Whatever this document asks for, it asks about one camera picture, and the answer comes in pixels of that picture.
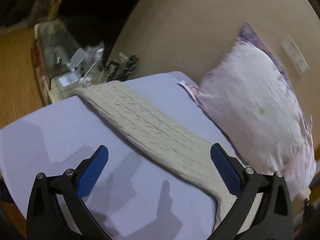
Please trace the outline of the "beige cable-knit sweater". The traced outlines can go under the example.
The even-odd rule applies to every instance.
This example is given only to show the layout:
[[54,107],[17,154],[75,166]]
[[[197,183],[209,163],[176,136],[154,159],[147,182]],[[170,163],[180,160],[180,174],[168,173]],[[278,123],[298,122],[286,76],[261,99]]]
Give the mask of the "beige cable-knit sweater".
[[155,163],[214,197],[217,229],[236,196],[228,191],[211,160],[213,144],[169,118],[123,82],[76,88],[72,94],[86,100]]

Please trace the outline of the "lavender bed sheet mattress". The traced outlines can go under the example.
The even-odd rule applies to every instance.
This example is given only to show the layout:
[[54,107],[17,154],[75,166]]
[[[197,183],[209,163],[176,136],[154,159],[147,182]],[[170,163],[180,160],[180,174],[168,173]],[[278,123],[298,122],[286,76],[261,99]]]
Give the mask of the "lavender bed sheet mattress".
[[112,239],[207,239],[218,201],[148,159],[73,96],[1,130],[1,172],[22,215],[40,172],[58,176],[104,145],[108,162],[84,203]]

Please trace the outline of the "left floral pink pillow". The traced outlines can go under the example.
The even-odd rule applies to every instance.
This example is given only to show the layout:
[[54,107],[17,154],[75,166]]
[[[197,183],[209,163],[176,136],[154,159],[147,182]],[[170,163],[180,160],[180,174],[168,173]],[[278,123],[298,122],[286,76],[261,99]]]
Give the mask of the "left floral pink pillow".
[[316,173],[312,119],[304,116],[283,66],[248,22],[199,86],[181,86],[244,163],[261,174],[281,172],[291,198],[309,187]]

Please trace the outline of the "cluttered bedside table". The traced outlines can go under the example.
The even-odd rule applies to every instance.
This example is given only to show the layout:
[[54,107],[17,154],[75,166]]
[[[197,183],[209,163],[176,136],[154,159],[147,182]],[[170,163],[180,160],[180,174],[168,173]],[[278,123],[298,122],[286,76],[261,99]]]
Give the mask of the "cluttered bedside table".
[[103,63],[104,51],[103,43],[81,48],[60,20],[36,24],[31,56],[43,104],[64,100],[78,87],[126,81],[138,56],[119,53]]

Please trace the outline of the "white wall switch panel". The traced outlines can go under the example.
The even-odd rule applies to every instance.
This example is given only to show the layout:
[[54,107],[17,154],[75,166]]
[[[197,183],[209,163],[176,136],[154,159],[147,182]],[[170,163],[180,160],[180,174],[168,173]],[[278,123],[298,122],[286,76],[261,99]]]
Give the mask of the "white wall switch panel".
[[298,74],[302,76],[309,69],[309,66],[294,40],[287,36],[282,40],[280,46],[292,61]]

